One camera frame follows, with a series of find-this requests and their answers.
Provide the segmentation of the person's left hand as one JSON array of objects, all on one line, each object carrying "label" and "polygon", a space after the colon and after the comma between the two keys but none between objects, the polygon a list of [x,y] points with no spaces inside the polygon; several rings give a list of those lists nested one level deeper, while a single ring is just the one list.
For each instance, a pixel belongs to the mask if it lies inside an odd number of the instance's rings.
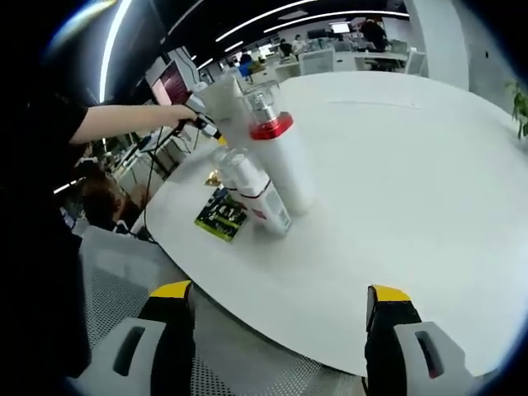
[{"label": "person's left hand", "polygon": [[185,124],[189,121],[196,121],[198,115],[191,108],[184,105],[166,106],[164,108],[165,116],[163,125],[172,128],[178,127],[180,124]]}]

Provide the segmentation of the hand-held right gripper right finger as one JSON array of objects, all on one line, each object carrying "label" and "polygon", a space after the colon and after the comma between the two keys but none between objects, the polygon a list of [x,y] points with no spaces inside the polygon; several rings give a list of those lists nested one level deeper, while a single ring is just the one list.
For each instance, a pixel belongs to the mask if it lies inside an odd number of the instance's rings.
[{"label": "hand-held right gripper right finger", "polygon": [[465,353],[438,325],[422,321],[401,290],[367,290],[367,395],[470,395]]}]

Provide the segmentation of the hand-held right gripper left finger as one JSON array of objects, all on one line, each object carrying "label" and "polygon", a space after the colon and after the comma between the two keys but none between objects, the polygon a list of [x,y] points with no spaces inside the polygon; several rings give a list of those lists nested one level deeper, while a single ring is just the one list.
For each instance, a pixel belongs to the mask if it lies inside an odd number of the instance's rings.
[{"label": "hand-held right gripper left finger", "polygon": [[103,337],[87,367],[88,395],[189,395],[195,318],[183,280],[156,289],[137,318]]}]

